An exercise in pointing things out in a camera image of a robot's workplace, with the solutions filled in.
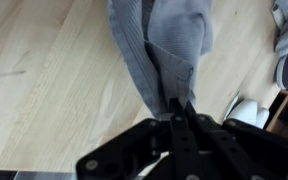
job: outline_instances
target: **screw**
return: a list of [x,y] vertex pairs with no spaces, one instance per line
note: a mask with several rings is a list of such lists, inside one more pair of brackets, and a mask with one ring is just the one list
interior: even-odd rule
[[265,180],[265,179],[262,178],[262,177],[259,176],[259,175],[253,175],[253,176],[252,176],[252,180]]
[[156,123],[155,121],[151,121],[151,122],[150,122],[150,125],[151,125],[151,126],[156,126],[157,123]]
[[195,174],[190,174],[186,176],[186,180],[200,180],[200,178],[197,177]]
[[85,164],[85,168],[89,171],[93,171],[94,169],[96,169],[98,166],[98,162],[95,161],[95,160],[91,160],[91,161],[88,161],[86,164]]
[[205,121],[206,118],[204,116],[200,116],[200,117],[198,117],[198,119],[201,121]]
[[182,121],[182,117],[181,117],[181,116],[176,116],[176,117],[175,117],[175,120],[177,120],[177,121]]
[[228,124],[230,124],[231,126],[236,126],[236,122],[234,122],[234,121],[230,121],[230,122],[228,122]]

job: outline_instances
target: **white sneaker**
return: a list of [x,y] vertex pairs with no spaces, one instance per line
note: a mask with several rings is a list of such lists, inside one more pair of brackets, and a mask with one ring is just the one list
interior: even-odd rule
[[269,116],[270,112],[267,109],[265,108],[258,109],[255,126],[263,129]]
[[237,105],[228,115],[228,119],[236,119],[244,123],[255,125],[257,115],[257,102],[246,99]]

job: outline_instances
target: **wooden floor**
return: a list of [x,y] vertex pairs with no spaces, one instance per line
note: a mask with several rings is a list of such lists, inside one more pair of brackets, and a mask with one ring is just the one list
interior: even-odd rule
[[[270,106],[279,91],[272,3],[213,1],[198,112],[221,122],[238,91]],[[150,116],[112,39],[106,0],[0,0],[0,169],[72,172]]]

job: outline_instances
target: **bolt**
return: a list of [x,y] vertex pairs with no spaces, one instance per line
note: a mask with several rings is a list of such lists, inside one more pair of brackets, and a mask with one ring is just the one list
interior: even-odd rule
[[205,121],[206,118],[204,116],[200,116],[200,117],[198,117],[198,119],[201,121]]
[[89,170],[89,171],[93,171],[94,169],[97,168],[97,166],[98,166],[98,162],[95,161],[95,160],[88,161],[85,164],[86,169]]
[[231,126],[236,126],[236,122],[234,122],[234,121],[230,121],[230,122],[228,122],[228,124]]
[[176,116],[176,117],[175,117],[175,120],[177,120],[177,121],[182,121],[182,117],[181,117],[181,116]]
[[265,179],[262,178],[262,177],[259,176],[259,175],[253,175],[253,176],[252,176],[252,180],[265,180]]
[[195,174],[190,174],[186,176],[186,180],[200,180],[200,178],[197,177]]
[[151,121],[151,122],[150,122],[150,125],[151,125],[151,126],[156,126],[157,123],[156,123],[155,121]]

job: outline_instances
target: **black metal frame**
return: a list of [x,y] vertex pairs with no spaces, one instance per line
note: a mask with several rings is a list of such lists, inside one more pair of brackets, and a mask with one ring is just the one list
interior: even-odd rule
[[144,178],[284,179],[288,175],[288,140],[243,122],[223,126],[170,101],[167,121],[146,119],[86,155],[76,165],[78,179],[133,179],[158,162]]

